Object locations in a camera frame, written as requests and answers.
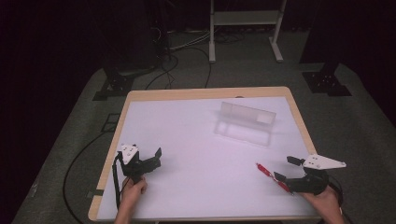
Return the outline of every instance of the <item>human hand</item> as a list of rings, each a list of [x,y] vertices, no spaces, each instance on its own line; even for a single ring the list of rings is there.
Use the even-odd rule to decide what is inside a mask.
[[[319,195],[313,193],[300,193],[318,211],[320,216],[329,224],[344,224],[338,195],[334,189],[327,186]]]
[[[140,195],[145,193],[148,187],[146,178],[143,176],[137,184],[134,184],[134,181],[130,177],[126,177],[122,185],[124,187],[122,189],[119,212],[117,213],[115,223],[129,223]]]

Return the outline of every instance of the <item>cable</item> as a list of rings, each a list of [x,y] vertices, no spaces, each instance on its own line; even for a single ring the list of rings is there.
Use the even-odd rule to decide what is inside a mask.
[[[119,176],[117,173],[117,161],[120,161],[122,158],[122,155],[120,152],[117,153],[116,158],[114,158],[113,165],[111,166],[111,170],[113,172],[113,181],[114,181],[114,190],[116,191],[116,206],[117,209],[120,208],[120,198],[121,198],[121,192],[120,192],[120,185],[119,185]]]
[[[207,53],[204,50],[198,49],[198,48],[190,47],[190,48],[184,48],[184,49],[196,49],[196,50],[201,51],[206,56],[208,64],[209,64],[209,72],[208,72],[208,75],[207,75],[207,78],[206,78],[206,83],[205,83],[205,89],[206,89],[207,88],[207,83],[209,82],[210,75],[212,73],[212,64],[209,62],[209,55],[207,55]]]
[[[167,90],[169,86],[169,90],[172,90],[172,83],[175,81],[175,78],[169,73],[169,71],[166,71],[166,69],[163,67],[163,71],[166,72],[166,75],[168,76],[168,84],[166,84],[165,89]]]
[[[243,32],[240,32],[239,35],[241,35],[242,37],[238,37],[236,35],[231,35],[231,34],[219,34],[217,38],[215,38],[215,41],[217,44],[231,45],[245,39],[245,35]]]
[[[122,75],[122,76],[123,77],[131,77],[131,78],[143,76],[143,75],[150,74],[150,73],[154,72],[158,68],[158,66],[159,66],[158,64],[155,64],[146,70],[135,72],[135,73],[128,73],[127,75]]]
[[[123,189],[125,189],[125,186],[128,184],[128,182],[131,180],[131,177],[128,176],[128,180],[126,181],[126,183],[124,184],[124,186],[122,186],[122,189],[120,191],[120,193],[122,193]]]
[[[329,175],[329,177],[330,177],[332,180],[334,180],[335,183],[337,183],[337,185],[338,185],[338,186],[336,187],[333,183],[331,183],[331,184],[332,184],[331,187],[339,194],[338,203],[340,204],[340,207],[341,207],[342,203],[344,202],[344,191],[343,191],[343,188],[342,188],[340,182],[339,182],[334,176]],[[350,216],[347,214],[347,212],[346,212],[344,209],[343,209],[343,216],[346,218],[346,220],[347,220],[350,224],[354,224],[353,221],[352,221],[352,219],[350,218]]]
[[[159,40],[161,39],[162,32],[161,32],[161,30],[158,29],[157,27],[151,27],[150,29],[151,29],[151,30],[157,30],[157,31],[158,31],[159,36],[158,36],[157,40],[152,40],[152,41],[154,41],[154,43],[157,43],[157,41],[159,41]]]
[[[182,48],[185,48],[185,47],[188,47],[188,46],[197,44],[197,43],[199,43],[199,42],[202,42],[202,41],[208,39],[208,38],[209,38],[209,35],[210,35],[210,33],[209,33],[209,32],[206,32],[206,34],[204,34],[204,35],[202,35],[202,36],[200,36],[200,37],[198,37],[198,38],[195,38],[195,39],[193,39],[192,41],[190,41],[190,42],[188,42],[188,43],[186,43],[186,44],[184,44],[184,45],[172,47],[172,48],[169,48],[169,49],[170,49],[170,50],[182,49]]]
[[[208,32],[208,30],[184,30],[184,31],[180,31],[180,32],[183,34],[200,36],[200,35],[206,34]]]
[[[64,185],[63,185],[63,187],[62,187],[62,195],[63,195],[63,197],[64,197],[64,203],[65,203],[65,205],[66,205],[66,208],[67,208],[67,210],[69,211],[69,213],[70,213],[70,215],[72,215],[72,217],[74,218],[74,220],[75,221],[77,221],[78,223],[81,223],[81,224],[83,224],[83,222],[81,221],[81,220],[79,220],[78,219],[78,217],[76,216],[76,214],[73,212],[73,210],[72,210],[72,208],[70,207],[70,204],[69,204],[69,202],[67,201],[67,198],[66,198],[66,182],[67,182],[67,177],[69,176],[69,173],[70,173],[70,170],[71,170],[71,168],[73,167],[73,164],[76,162],[76,160],[78,159],[78,157],[93,143],[93,142],[95,142],[98,138],[100,138],[102,135],[104,135],[105,133],[108,133],[108,132],[101,132],[99,135],[97,135],[95,138],[93,138],[92,140],[91,140],[91,142],[89,142],[78,154],[77,154],[77,156],[73,159],[73,161],[70,163],[70,165],[69,165],[69,167],[68,167],[68,169],[67,169],[67,171],[66,171],[66,174],[64,175]]]
[[[145,90],[148,90],[148,89],[149,89],[149,86],[150,86],[155,80],[157,80],[157,78],[159,78],[159,77],[161,77],[161,76],[167,74],[168,72],[172,71],[173,69],[175,69],[175,68],[177,67],[177,65],[178,65],[178,58],[177,58],[175,55],[172,55],[172,54],[171,54],[170,56],[171,56],[171,58],[176,59],[175,65],[174,65],[173,67],[171,67],[169,70],[167,70],[167,71],[165,71],[165,72],[159,74],[159,75],[156,76],[154,79],[152,79],[152,80],[150,81],[150,83],[146,86]]]

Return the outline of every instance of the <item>metal stand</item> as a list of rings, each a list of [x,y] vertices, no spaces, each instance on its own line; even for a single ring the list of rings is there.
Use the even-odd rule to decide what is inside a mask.
[[[209,41],[209,61],[216,62],[215,53],[215,25],[254,25],[254,24],[274,24],[276,26],[274,36],[270,37],[270,44],[276,56],[276,61],[283,62],[277,37],[280,25],[283,20],[287,0],[282,0],[280,10],[266,11],[219,11],[215,12],[214,0],[210,0],[210,41]]]
[[[338,63],[325,63],[319,72],[303,72],[306,83],[313,93],[327,93],[329,96],[352,95],[346,86],[341,85],[334,75]]]
[[[123,77],[115,67],[104,67],[107,80],[100,91],[97,91],[93,101],[105,101],[107,97],[126,96],[134,84],[134,77]]]

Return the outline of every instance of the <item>table leg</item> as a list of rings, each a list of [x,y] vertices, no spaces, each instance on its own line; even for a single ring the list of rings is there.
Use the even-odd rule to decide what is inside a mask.
[[[282,57],[282,54],[280,54],[280,50],[279,50],[279,47],[277,46],[276,41],[277,41],[277,37],[279,35],[280,25],[282,24],[283,14],[285,13],[286,3],[287,3],[287,0],[282,0],[282,5],[281,5],[279,13],[277,15],[276,28],[275,28],[274,36],[269,37],[271,47],[272,47],[273,52],[274,52],[275,57],[276,57],[276,61],[279,62],[279,63],[283,62],[283,57]]]
[[[209,62],[216,62],[215,53],[215,3],[214,0],[210,0],[210,41],[209,41]]]

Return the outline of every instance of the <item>white metal frame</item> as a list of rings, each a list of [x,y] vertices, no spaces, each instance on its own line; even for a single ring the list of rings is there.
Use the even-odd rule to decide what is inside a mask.
[[[209,41],[209,61],[216,62],[215,52],[215,25],[252,25],[252,24],[275,24],[274,36],[269,37],[271,47],[276,57],[276,61],[283,62],[283,57],[277,46],[280,25],[283,20],[287,0],[282,0],[280,10],[266,11],[221,11],[216,12],[215,0],[210,0],[210,41]]]

